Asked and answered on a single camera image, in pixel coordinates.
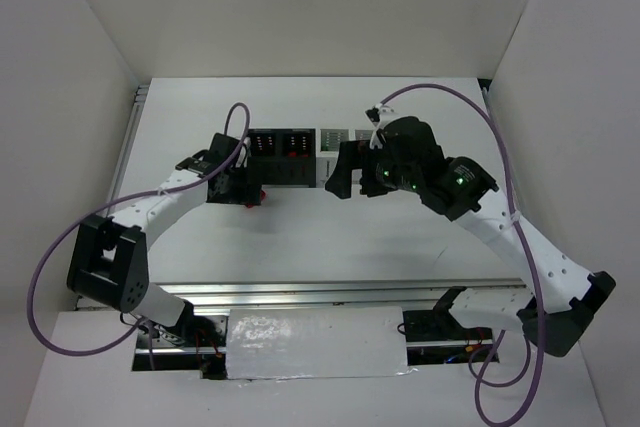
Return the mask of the red lego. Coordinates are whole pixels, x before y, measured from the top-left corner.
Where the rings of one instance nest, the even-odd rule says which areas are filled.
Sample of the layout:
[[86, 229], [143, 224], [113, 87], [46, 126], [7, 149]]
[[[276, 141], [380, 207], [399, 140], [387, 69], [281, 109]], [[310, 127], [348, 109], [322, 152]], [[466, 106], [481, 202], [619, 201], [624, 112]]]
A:
[[247, 208], [253, 208], [256, 206], [260, 206], [263, 201], [266, 198], [266, 192], [264, 190], [261, 190], [255, 197], [253, 197], [252, 199], [250, 199], [245, 206]]

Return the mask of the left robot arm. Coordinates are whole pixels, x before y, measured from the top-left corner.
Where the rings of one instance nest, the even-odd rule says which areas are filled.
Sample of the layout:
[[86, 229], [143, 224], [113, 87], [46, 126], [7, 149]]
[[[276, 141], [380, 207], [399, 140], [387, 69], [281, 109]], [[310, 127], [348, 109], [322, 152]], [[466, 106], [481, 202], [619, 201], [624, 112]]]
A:
[[151, 196], [109, 216], [88, 216], [78, 227], [68, 288], [152, 322], [178, 345], [219, 343], [213, 321], [151, 282], [148, 253], [170, 227], [205, 203], [260, 204], [261, 187], [249, 181], [248, 158], [246, 141], [217, 133], [209, 148], [178, 163]]

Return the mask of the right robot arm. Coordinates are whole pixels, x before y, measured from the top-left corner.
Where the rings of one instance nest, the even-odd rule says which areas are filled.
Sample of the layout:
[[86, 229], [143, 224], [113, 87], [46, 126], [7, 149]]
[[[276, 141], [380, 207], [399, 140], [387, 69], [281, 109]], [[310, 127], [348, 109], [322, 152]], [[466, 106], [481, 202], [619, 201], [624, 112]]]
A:
[[518, 332], [546, 354], [564, 357], [616, 286], [608, 273], [576, 264], [511, 212], [487, 171], [468, 157], [445, 156], [430, 125], [414, 116], [381, 120], [368, 142], [341, 143], [326, 191], [350, 198], [355, 170], [361, 173], [362, 195], [417, 195], [422, 205], [479, 239], [524, 282], [524, 288], [504, 292], [450, 288], [434, 308], [444, 330]]

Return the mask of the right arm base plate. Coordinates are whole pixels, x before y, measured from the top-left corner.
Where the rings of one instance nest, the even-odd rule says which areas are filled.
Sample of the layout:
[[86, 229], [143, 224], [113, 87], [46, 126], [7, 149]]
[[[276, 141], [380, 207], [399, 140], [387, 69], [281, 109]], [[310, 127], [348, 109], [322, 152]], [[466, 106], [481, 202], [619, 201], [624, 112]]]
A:
[[471, 328], [447, 326], [439, 320], [432, 310], [405, 310], [403, 320], [397, 326], [400, 334], [407, 342], [461, 342], [463, 345], [480, 344], [493, 339], [488, 328]]

